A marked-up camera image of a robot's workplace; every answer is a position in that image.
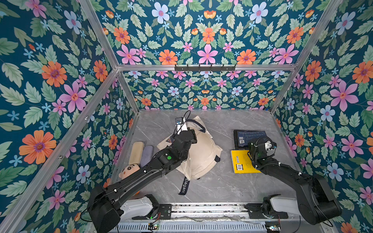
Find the cream canvas tote bag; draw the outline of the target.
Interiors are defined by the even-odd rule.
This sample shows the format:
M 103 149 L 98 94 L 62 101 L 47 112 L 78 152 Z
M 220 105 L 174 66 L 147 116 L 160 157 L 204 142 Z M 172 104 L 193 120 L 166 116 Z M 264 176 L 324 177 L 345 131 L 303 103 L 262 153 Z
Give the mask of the cream canvas tote bag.
M 197 143 L 191 145 L 187 159 L 176 169 L 188 180 L 197 180 L 220 162 L 222 149 L 216 145 L 199 116 L 187 119 L 184 128 L 194 130 Z

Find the blue spine classics book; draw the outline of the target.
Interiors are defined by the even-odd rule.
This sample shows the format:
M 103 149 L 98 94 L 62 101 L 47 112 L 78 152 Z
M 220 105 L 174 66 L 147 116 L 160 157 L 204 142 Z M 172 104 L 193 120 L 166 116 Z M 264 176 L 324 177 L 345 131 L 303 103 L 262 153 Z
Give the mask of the blue spine classics book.
M 265 131 L 238 130 L 239 148 L 244 148 L 249 142 L 257 140 L 259 137 L 266 136 Z

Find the yellow spine book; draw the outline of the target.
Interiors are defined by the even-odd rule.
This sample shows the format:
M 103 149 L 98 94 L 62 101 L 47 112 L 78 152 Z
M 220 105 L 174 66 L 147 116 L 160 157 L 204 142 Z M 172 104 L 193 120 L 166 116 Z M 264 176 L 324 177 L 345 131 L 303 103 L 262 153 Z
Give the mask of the yellow spine book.
M 235 174 L 255 174 L 260 173 L 252 165 L 252 161 L 248 155 L 248 150 L 232 150 L 231 158 L 233 170 Z

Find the black Murphy's Law book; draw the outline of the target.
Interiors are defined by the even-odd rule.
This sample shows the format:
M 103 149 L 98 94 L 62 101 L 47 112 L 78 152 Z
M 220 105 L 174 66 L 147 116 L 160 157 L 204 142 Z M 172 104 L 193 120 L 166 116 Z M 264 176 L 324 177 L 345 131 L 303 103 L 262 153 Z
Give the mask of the black Murphy's Law book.
M 234 135 L 234 147 L 235 147 L 235 150 L 238 150 L 238 149 L 239 149 L 239 136 L 238 136 L 238 130 L 234 130 L 234 131 L 233 131 L 233 135 Z

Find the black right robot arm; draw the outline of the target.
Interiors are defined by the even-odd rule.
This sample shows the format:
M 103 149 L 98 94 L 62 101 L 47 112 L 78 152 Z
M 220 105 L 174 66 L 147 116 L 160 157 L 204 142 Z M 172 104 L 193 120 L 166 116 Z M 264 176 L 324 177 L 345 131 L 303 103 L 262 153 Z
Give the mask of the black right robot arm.
M 267 136 L 249 142 L 248 148 L 247 154 L 256 170 L 285 183 L 296 193 L 295 198 L 279 194 L 265 197 L 262 204 L 265 216 L 291 213 L 311 225 L 341 216 L 342 208 L 324 177 L 302 173 L 276 160 L 277 144 Z

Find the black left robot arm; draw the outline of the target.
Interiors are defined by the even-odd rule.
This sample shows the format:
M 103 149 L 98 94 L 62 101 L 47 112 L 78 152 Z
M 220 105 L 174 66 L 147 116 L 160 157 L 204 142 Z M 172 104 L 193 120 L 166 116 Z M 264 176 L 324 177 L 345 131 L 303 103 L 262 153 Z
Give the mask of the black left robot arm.
M 120 222 L 120 208 L 138 191 L 154 180 L 178 168 L 188 157 L 192 144 L 197 143 L 195 131 L 188 129 L 174 137 L 174 142 L 154 155 L 143 168 L 106 188 L 92 189 L 87 211 L 98 233 L 108 233 Z

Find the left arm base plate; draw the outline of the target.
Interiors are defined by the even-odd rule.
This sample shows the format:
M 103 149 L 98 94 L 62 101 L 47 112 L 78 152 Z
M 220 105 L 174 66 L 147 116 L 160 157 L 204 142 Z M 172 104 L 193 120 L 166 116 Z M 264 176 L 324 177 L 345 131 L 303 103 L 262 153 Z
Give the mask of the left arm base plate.
M 132 220 L 170 220 L 172 215 L 172 205 L 171 204 L 160 204 L 157 211 L 151 211 L 146 216 L 136 216 Z

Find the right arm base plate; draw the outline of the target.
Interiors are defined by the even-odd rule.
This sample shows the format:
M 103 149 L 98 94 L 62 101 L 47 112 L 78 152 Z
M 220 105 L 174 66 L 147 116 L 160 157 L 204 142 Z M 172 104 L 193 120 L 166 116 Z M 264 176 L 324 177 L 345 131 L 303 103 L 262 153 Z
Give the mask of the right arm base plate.
M 267 212 L 264 210 L 262 203 L 247 203 L 244 208 L 248 211 L 251 219 L 288 219 L 288 214 L 286 212 Z

